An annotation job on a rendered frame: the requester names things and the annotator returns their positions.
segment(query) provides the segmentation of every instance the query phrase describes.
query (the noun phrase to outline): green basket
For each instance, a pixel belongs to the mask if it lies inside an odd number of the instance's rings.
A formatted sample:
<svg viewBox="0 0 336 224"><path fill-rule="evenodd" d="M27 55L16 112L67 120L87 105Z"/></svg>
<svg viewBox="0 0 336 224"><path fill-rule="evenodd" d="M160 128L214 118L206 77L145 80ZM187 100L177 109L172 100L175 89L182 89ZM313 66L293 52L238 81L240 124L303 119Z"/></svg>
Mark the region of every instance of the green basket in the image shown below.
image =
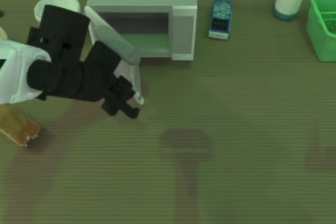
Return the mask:
<svg viewBox="0 0 336 224"><path fill-rule="evenodd" d="M307 32L321 61L336 61L336 0L310 0Z"/></svg>

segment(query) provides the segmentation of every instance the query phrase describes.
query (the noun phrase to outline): brown object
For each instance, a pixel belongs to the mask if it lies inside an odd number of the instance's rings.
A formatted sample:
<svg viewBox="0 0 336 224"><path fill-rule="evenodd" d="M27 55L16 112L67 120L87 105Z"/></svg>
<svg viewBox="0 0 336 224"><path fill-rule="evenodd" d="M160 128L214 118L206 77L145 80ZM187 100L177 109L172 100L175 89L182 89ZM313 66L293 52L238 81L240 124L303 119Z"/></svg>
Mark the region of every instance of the brown object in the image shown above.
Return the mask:
<svg viewBox="0 0 336 224"><path fill-rule="evenodd" d="M10 104L0 105L0 132L19 146L37 137L40 126Z"/></svg>

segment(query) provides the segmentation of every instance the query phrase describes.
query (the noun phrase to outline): brown table surface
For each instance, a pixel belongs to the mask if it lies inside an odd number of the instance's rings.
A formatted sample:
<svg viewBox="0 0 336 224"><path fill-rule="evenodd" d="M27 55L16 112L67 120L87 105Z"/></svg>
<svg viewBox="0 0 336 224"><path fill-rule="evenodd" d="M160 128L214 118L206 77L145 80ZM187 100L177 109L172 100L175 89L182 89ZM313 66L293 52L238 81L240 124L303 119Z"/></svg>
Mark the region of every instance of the brown table surface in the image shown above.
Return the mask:
<svg viewBox="0 0 336 224"><path fill-rule="evenodd" d="M26 40L37 1L0 0L10 39ZM0 137L0 223L336 222L336 65L312 51L309 2L283 22L274 0L233 0L228 41L207 38L211 2L193 62L143 61L138 120L18 105L44 130L28 149Z"/></svg>

